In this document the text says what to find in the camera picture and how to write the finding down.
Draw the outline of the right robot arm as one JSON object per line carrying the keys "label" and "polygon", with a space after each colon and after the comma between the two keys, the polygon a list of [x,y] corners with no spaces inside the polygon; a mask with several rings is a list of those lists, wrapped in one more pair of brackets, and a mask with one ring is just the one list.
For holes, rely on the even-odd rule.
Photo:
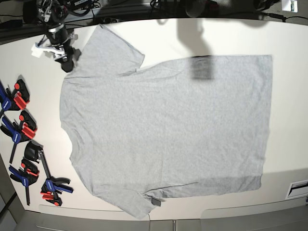
{"label": "right robot arm", "polygon": [[38,18],[45,32],[43,38],[32,46],[31,51],[35,57],[50,53],[54,61],[61,64],[62,70],[69,73],[73,70],[74,62],[79,59],[81,51],[72,47],[78,36],[73,29],[66,28],[64,20],[67,15],[68,9],[60,1],[41,1]]}

